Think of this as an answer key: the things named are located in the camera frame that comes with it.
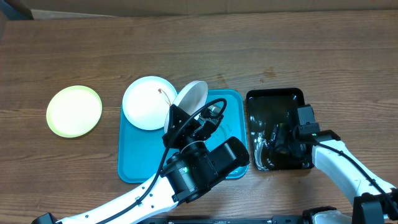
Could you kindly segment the white plate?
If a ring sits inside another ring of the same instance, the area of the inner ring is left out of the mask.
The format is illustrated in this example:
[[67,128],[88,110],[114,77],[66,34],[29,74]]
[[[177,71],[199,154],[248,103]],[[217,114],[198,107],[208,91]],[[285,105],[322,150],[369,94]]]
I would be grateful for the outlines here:
[[208,96],[208,84],[195,80],[187,84],[174,99],[172,105],[178,106],[188,115],[192,115],[205,105]]
[[126,89],[122,100],[123,113],[139,129],[160,129],[164,127],[169,107],[176,97],[175,87],[166,79],[142,77]]

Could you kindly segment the green rimmed plate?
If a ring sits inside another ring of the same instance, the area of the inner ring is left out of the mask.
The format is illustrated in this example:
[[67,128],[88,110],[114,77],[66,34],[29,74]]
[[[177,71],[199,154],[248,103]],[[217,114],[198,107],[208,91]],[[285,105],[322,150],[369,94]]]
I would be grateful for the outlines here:
[[77,138],[99,122],[103,105],[93,89],[74,85],[60,90],[49,102],[46,121],[50,130],[63,138]]

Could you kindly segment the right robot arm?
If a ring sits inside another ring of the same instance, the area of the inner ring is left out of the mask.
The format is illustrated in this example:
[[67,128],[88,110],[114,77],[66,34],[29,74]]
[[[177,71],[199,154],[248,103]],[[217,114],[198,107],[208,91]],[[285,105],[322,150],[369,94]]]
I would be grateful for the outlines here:
[[272,154],[311,158],[312,166],[326,174],[353,206],[350,216],[334,207],[303,211],[303,223],[384,223],[397,220],[397,187],[379,178],[350,153],[332,130],[317,123],[276,124],[271,132]]

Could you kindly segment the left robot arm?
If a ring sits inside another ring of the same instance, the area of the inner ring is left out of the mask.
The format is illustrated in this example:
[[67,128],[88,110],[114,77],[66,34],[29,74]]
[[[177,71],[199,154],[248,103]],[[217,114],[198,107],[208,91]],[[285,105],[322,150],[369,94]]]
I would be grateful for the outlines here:
[[236,137],[206,148],[205,141],[223,119],[225,108],[217,103],[211,101],[192,115],[179,106],[170,107],[162,139],[167,149],[177,152],[163,158],[157,172],[140,186],[88,212],[60,220],[46,213],[34,223],[139,223],[205,195],[232,171],[249,164],[248,150]]

